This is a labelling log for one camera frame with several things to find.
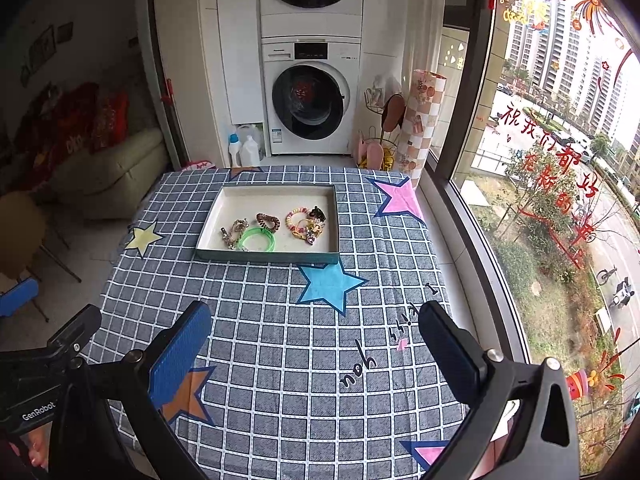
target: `plaid tablecloth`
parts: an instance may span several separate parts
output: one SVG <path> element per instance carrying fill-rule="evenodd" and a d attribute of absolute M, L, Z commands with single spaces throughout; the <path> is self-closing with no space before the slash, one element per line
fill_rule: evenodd
<path fill-rule="evenodd" d="M 119 360 L 191 301 L 207 303 L 212 334 L 194 367 L 212 370 L 200 391 L 208 420 L 182 414 L 172 428 L 210 478 L 417 479 L 406 443 L 447 440 L 462 421 L 410 305 L 437 300 L 449 311 L 428 230 L 410 215 L 376 216 L 386 196 L 370 179 L 403 176 L 310 166 L 169 173 L 137 215 L 135 227 L 156 222 L 162 239 L 144 257 L 124 240 L 84 354 Z M 195 256 L 221 187 L 252 182 L 335 186 L 340 259 L 362 282 L 346 293 L 344 315 L 323 301 L 298 303 L 308 279 L 295 264 Z M 122 406 L 111 405 L 123 439 L 140 449 Z"/>

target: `black hair clip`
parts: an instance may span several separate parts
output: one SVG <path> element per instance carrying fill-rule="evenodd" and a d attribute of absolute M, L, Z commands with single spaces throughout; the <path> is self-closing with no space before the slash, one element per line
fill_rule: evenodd
<path fill-rule="evenodd" d="M 317 218 L 321 222 L 326 221 L 326 216 L 324 216 L 322 209 L 320 209 L 317 205 L 314 206 L 314 208 L 309 212 L 309 216 L 311 218 Z"/>

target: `box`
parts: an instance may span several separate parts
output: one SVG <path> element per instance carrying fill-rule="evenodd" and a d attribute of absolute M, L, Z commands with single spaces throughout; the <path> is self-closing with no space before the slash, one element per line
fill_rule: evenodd
<path fill-rule="evenodd" d="M 313 245 L 296 238 L 285 225 L 285 217 L 299 207 L 311 210 L 318 206 L 326 216 L 322 234 Z M 256 214 L 263 213 L 280 219 L 280 228 L 273 234 L 276 246 L 264 252 L 267 240 L 260 235 L 249 238 L 248 251 L 230 250 L 222 239 L 221 228 L 231 231 L 236 219 L 247 219 L 249 228 L 258 227 Z M 304 218 L 295 215 L 294 222 Z M 284 264 L 336 264 L 338 252 L 338 213 L 335 187 L 318 184 L 261 184 L 225 185 L 220 189 L 209 210 L 196 254 L 204 260 L 219 262 L 269 262 Z"/>

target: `curtain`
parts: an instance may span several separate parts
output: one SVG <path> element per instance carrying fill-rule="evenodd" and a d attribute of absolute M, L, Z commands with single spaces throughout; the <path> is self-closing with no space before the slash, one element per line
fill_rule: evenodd
<path fill-rule="evenodd" d="M 413 70 L 437 70 L 443 20 L 444 0 L 408 0 L 401 81 L 405 98 Z"/>

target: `screw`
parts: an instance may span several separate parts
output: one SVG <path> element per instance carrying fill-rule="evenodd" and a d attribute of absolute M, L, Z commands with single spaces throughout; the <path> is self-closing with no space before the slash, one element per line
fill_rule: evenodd
<path fill-rule="evenodd" d="M 124 356 L 124 360 L 127 363 L 137 363 L 138 361 L 140 361 L 140 359 L 142 359 L 142 356 L 143 356 L 143 351 L 137 348 L 134 348 L 133 350 L 129 350 L 127 352 L 127 354 Z"/>
<path fill-rule="evenodd" d="M 502 352 L 495 348 L 489 348 L 486 351 L 486 356 L 489 358 L 489 361 L 493 361 L 494 363 L 501 363 L 504 360 Z"/>
<path fill-rule="evenodd" d="M 84 359 L 82 359 L 81 357 L 74 357 L 73 359 L 71 359 L 71 361 L 69 361 L 69 367 L 75 370 L 76 368 L 81 367 L 82 363 L 84 363 Z"/>
<path fill-rule="evenodd" d="M 555 357 L 546 358 L 545 363 L 552 370 L 559 370 L 560 369 L 560 361 L 558 361 L 558 359 L 556 359 Z"/>

